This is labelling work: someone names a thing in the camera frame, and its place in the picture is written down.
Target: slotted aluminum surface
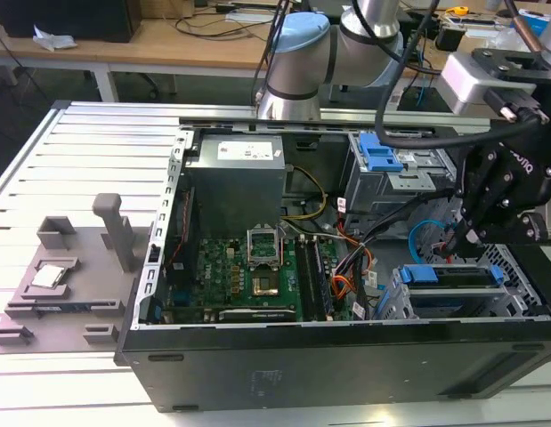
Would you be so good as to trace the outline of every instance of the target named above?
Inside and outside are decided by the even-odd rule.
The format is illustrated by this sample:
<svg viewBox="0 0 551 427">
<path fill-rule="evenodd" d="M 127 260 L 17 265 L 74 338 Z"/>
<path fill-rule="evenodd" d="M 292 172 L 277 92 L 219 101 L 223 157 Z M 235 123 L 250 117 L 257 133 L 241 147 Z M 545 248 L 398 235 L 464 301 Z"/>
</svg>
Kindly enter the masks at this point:
<svg viewBox="0 0 551 427">
<path fill-rule="evenodd" d="M 133 225 L 154 219 L 178 117 L 249 118 L 245 107 L 75 102 L 52 110 L 0 179 L 0 312 L 31 259 L 45 214 L 100 226 L 94 196 L 114 191 Z M 372 112 L 324 111 L 373 120 Z M 397 114 L 401 123 L 451 123 L 469 132 L 486 121 Z M 493 399 L 162 415 L 133 372 L 110 353 L 0 356 L 0 425 L 482 425 L 551 426 L 551 363 Z"/>
</svg>

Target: ram slot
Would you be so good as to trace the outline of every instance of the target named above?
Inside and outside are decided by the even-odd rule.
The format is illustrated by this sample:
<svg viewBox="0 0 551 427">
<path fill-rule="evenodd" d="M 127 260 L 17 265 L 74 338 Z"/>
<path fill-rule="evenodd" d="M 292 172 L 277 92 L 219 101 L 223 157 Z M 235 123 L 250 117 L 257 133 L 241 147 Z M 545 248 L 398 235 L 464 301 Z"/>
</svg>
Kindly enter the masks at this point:
<svg viewBox="0 0 551 427">
<path fill-rule="evenodd" d="M 314 278 L 315 306 L 317 308 L 317 320 L 326 320 L 333 312 L 328 288 L 327 275 L 325 274 L 322 256 L 320 255 L 319 242 L 309 242 L 309 260 L 312 277 Z"/>
<path fill-rule="evenodd" d="M 316 311 L 314 305 L 314 292 L 312 275 L 309 269 L 309 255 L 307 245 L 301 242 L 299 238 L 295 243 L 296 274 L 299 282 L 299 295 L 301 298 L 301 309 L 303 312 L 303 321 L 309 322 L 316 320 Z"/>
</svg>

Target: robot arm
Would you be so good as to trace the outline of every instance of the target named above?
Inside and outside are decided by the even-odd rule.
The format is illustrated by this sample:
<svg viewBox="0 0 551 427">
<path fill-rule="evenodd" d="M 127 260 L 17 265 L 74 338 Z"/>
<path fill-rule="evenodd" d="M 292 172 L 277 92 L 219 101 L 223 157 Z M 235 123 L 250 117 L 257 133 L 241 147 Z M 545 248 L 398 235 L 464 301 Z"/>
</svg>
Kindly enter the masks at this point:
<svg viewBox="0 0 551 427">
<path fill-rule="evenodd" d="M 478 116 L 484 109 L 511 123 L 542 124 L 463 149 L 456 185 L 460 221 L 443 256 L 474 254 L 477 243 L 551 241 L 551 21 L 540 42 L 528 45 L 536 52 L 454 53 L 442 72 L 439 92 L 454 112 L 476 110 Z"/>
<path fill-rule="evenodd" d="M 400 28 L 398 2 L 358 0 L 358 6 L 374 33 L 393 49 Z M 320 120 L 320 85 L 370 85 L 391 60 L 350 8 L 338 26 L 330 26 L 317 13 L 288 15 L 271 61 L 266 85 L 259 93 L 258 117 L 311 121 Z"/>
</svg>

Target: motherboard chip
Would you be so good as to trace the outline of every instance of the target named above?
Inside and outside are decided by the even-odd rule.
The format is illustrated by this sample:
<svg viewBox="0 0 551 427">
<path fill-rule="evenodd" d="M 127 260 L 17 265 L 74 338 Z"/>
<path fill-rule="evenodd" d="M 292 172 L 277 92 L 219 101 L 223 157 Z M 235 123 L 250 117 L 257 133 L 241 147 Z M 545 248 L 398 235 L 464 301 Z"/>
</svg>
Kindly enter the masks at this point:
<svg viewBox="0 0 551 427">
<path fill-rule="evenodd" d="M 279 272 L 268 270 L 255 270 L 251 275 L 251 285 L 254 296 L 279 295 Z"/>
</svg>

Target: motherboard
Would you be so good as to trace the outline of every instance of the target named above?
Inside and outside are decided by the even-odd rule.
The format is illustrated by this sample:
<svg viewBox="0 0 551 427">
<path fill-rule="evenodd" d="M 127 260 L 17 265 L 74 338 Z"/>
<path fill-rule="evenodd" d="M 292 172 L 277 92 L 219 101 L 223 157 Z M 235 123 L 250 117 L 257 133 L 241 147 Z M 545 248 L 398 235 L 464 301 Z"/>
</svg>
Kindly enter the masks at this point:
<svg viewBox="0 0 551 427">
<path fill-rule="evenodd" d="M 193 283 L 169 281 L 165 318 L 170 323 L 249 323 L 343 320 L 346 307 L 331 299 L 329 280 L 338 263 L 331 239 L 302 241 L 263 235 L 199 242 Z M 317 259 L 309 261 L 308 251 Z M 273 259 L 277 266 L 254 260 Z"/>
</svg>

